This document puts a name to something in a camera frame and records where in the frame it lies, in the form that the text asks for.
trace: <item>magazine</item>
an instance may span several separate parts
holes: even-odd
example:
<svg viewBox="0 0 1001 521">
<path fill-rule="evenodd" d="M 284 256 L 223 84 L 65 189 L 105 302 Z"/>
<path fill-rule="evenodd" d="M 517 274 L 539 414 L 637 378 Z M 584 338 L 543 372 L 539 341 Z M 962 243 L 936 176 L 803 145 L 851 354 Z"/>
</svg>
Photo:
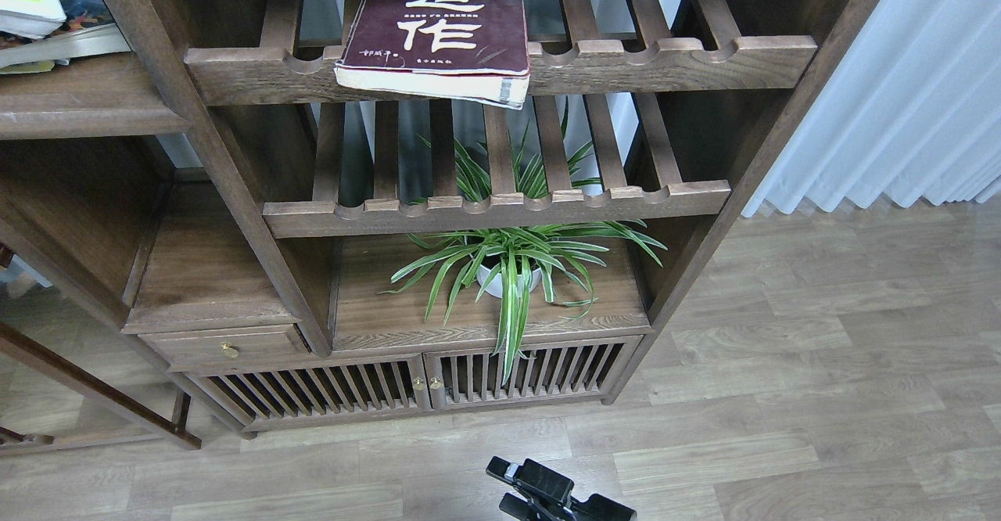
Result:
<svg viewBox="0 0 1001 521">
<path fill-rule="evenodd" d="M 42 40 L 0 32 L 0 67 L 129 51 L 103 0 L 60 0 L 66 21 Z"/>
</svg>

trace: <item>drawer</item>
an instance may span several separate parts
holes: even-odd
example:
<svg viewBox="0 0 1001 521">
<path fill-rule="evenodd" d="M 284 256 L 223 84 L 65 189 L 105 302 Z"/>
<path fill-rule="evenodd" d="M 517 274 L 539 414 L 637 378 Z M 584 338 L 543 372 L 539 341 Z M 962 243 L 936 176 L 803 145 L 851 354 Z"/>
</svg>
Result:
<svg viewBox="0 0 1001 521">
<path fill-rule="evenodd" d="M 139 338 L 170 363 L 171 371 L 183 371 L 203 365 L 234 365 L 240 361 L 308 353 L 298 330 L 292 324 L 140 334 Z"/>
</svg>

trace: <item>dark red book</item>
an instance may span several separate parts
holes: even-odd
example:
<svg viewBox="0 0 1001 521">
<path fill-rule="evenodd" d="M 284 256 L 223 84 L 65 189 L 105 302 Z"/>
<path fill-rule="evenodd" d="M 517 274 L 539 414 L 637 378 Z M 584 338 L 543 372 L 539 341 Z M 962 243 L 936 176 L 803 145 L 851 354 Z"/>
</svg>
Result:
<svg viewBox="0 0 1001 521">
<path fill-rule="evenodd" d="M 529 89 L 523 0 L 362 0 L 337 82 L 355 89 L 522 108 Z"/>
</svg>

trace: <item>slatted cabinet door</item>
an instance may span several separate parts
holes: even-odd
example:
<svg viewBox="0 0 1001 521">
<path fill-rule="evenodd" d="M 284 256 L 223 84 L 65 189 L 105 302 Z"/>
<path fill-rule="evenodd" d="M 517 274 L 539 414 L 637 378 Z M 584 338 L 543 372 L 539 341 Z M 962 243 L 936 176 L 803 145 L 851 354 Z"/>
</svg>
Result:
<svg viewBox="0 0 1001 521">
<path fill-rule="evenodd" d="M 431 409 L 419 355 L 345 359 L 194 379 L 245 431 L 403 416 Z"/>
<path fill-rule="evenodd" d="M 435 410 L 527 401 L 601 398 L 615 385 L 643 336 L 527 345 L 504 382 L 488 350 L 425 353 Z"/>
</svg>

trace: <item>brown wooden furniture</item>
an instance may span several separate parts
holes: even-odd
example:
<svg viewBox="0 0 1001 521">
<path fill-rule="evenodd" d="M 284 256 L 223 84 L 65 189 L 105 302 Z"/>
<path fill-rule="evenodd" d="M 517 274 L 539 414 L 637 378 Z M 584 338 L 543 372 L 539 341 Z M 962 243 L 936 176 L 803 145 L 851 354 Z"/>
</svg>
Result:
<svg viewBox="0 0 1001 521">
<path fill-rule="evenodd" d="M 0 324 L 0 353 L 81 394 L 144 431 L 75 433 L 53 437 L 22 435 L 0 427 L 0 456 L 149 439 L 166 439 L 186 450 L 201 447 L 201 440 L 185 429 L 191 397 L 180 390 L 177 391 L 173 415 L 167 420 L 5 324 Z"/>
<path fill-rule="evenodd" d="M 658 0 L 628 0 L 636 32 L 609 35 L 591 0 L 561 0 L 566 35 L 530 47 L 552 197 L 526 199 L 497 170 L 510 164 L 505 114 L 485 108 L 494 193 L 462 200 L 450 107 L 431 101 L 434 186 L 411 206 L 398 196 L 393 100 L 404 97 L 339 87 L 339 42 L 298 42 L 301 0 L 106 1 L 134 54 L 75 62 L 62 86 L 18 76 L 0 87 L 11 112 L 0 137 L 72 138 L 5 146 L 20 153 L 0 167 L 0 240 L 245 433 L 614 401 L 878 2 L 684 0 L 665 14 Z M 603 95 L 620 91 L 642 122 L 625 163 Z M 553 97 L 566 93 L 585 96 L 598 196 L 569 185 Z M 379 100 L 374 160 L 344 167 L 343 103 L 360 99 Z M 318 121 L 310 101 L 323 103 Z M 154 132 L 185 133 L 210 182 L 138 138 L 82 141 Z M 345 170 L 371 171 L 360 203 L 340 186 Z M 587 318 L 534 305 L 506 386 L 489 356 L 495 304 L 464 305 L 440 327 L 422 319 L 426 291 L 375 295 L 413 254 L 403 232 L 632 217 L 670 246 L 665 268 L 618 249 Z M 105 242 L 103 259 L 87 256 Z"/>
</svg>

